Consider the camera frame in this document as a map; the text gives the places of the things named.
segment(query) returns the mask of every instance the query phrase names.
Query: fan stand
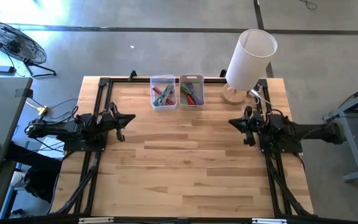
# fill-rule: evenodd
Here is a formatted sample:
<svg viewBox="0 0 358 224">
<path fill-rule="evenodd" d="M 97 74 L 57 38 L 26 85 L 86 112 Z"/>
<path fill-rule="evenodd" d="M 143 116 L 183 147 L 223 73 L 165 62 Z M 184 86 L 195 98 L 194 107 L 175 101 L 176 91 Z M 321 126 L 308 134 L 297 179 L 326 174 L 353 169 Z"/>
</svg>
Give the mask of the fan stand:
<svg viewBox="0 0 358 224">
<path fill-rule="evenodd" d="M 24 65 L 25 67 L 28 69 L 28 71 L 30 72 L 30 75 L 31 77 L 45 77 L 45 76 L 49 76 L 49 75 L 53 75 L 53 76 L 56 76 L 56 72 L 50 68 L 45 68 L 41 65 L 37 65 L 37 64 L 34 64 L 32 63 L 31 61 L 29 60 L 24 60 Z M 29 68 L 29 66 L 35 66 L 35 67 L 39 67 L 39 68 L 42 68 L 42 69 L 45 69 L 45 70 L 48 70 L 48 71 L 51 71 L 53 73 L 47 73 L 47 74 L 40 74 L 40 75 L 34 75 L 34 73 L 32 72 L 32 70 Z"/>
</svg>

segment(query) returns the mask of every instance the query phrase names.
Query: clear plastic bin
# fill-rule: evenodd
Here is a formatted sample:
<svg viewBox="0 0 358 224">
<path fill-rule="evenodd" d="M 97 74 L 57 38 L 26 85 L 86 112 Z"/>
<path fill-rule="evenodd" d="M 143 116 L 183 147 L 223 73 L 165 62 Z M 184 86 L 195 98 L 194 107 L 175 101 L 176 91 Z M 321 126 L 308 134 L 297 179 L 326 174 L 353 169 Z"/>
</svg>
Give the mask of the clear plastic bin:
<svg viewBox="0 0 358 224">
<path fill-rule="evenodd" d="M 202 75 L 181 75 L 179 78 L 179 85 L 184 83 L 192 83 L 194 92 L 203 100 L 202 105 L 189 105 L 187 103 L 186 95 L 180 90 L 179 103 L 182 110 L 202 110 L 205 105 L 204 98 L 204 76 Z"/>
<path fill-rule="evenodd" d="M 166 87 L 172 84 L 173 85 L 173 92 L 168 97 L 174 105 L 163 105 L 163 106 L 155 106 L 153 103 L 154 101 L 160 96 L 157 94 L 153 87 L 157 87 L 161 92 L 164 92 Z M 150 103 L 155 110 L 167 110 L 167 109 L 175 109 L 177 107 L 177 92 L 175 89 L 175 76 L 173 75 L 155 75 L 150 78 Z"/>
</svg>

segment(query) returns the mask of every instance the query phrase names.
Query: gray metal frame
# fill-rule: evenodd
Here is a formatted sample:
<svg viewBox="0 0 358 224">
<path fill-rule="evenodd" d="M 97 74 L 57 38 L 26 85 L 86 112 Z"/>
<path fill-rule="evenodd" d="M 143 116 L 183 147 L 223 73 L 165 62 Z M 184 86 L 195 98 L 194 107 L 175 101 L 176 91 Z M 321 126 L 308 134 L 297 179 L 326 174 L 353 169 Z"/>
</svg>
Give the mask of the gray metal frame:
<svg viewBox="0 0 358 224">
<path fill-rule="evenodd" d="M 351 111 L 353 108 L 357 108 L 357 107 L 358 107 L 358 96 L 356 98 L 354 98 L 353 100 L 351 100 L 347 103 L 344 103 L 338 109 L 330 112 L 323 119 L 326 121 L 329 119 L 337 119 L 342 124 L 344 134 L 345 134 L 346 139 L 352 149 L 354 160 L 355 160 L 357 168 L 358 168 L 358 148 L 357 148 L 356 142 L 354 140 L 354 135 L 352 134 L 352 131 L 349 127 L 349 123 L 347 122 L 347 118 L 346 118 L 347 117 L 346 112 Z M 348 182 L 351 180 L 357 180 L 358 179 L 358 171 L 344 175 L 343 179 L 345 182 Z"/>
</svg>

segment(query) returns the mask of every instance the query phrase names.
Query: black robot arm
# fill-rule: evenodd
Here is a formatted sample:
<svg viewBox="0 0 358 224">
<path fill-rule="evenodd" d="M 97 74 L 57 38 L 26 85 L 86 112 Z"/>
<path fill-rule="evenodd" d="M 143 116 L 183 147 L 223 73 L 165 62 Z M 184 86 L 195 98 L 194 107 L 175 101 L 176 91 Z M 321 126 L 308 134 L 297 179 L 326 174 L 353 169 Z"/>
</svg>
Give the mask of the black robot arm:
<svg viewBox="0 0 358 224">
<path fill-rule="evenodd" d="M 246 134 L 244 144 L 253 146 L 255 144 L 253 133 L 262 133 L 266 136 L 264 144 L 280 152 L 283 150 L 299 152 L 300 142 L 303 139 L 321 139 L 333 144 L 342 144 L 346 140 L 337 123 L 297 124 L 290 121 L 281 111 L 278 112 L 280 114 L 267 115 L 264 121 L 257 111 L 252 111 L 252 107 L 247 106 L 242 118 L 230 119 L 229 123 Z"/>
<path fill-rule="evenodd" d="M 134 114 L 121 114 L 117 106 L 110 102 L 109 111 L 97 114 L 82 114 L 74 117 L 70 122 L 51 122 L 35 119 L 26 128 L 30 138 L 42 138 L 47 135 L 56 135 L 57 139 L 65 143 L 65 151 L 101 151 L 99 142 L 108 131 L 115 129 L 117 139 L 125 141 L 121 129 L 135 118 Z"/>
</svg>

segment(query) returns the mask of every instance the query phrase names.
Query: desk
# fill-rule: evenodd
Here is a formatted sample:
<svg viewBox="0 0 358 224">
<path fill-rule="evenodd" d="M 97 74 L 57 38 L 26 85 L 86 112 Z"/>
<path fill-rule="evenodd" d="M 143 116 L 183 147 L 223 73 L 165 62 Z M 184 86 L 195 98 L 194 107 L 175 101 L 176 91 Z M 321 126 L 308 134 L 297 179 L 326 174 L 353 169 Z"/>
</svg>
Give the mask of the desk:
<svg viewBox="0 0 358 224">
<path fill-rule="evenodd" d="M 99 79 L 84 77 L 78 114 L 93 112 Z M 283 80 L 267 81 L 273 107 L 291 119 Z M 114 131 L 109 133 L 92 216 L 272 217 L 259 144 L 243 145 L 244 135 L 228 123 L 242 116 L 251 99 L 244 105 L 228 105 L 221 98 L 222 86 L 205 84 L 203 111 L 154 111 L 148 83 L 115 83 L 111 99 L 121 113 L 136 118 L 123 131 L 125 142 L 119 142 Z M 84 152 L 74 152 L 63 161 L 51 212 L 61 208 L 77 187 L 83 156 Z M 291 154 L 282 157 L 289 189 L 313 213 L 301 162 Z M 82 208 L 87 193 L 85 189 Z"/>
</svg>

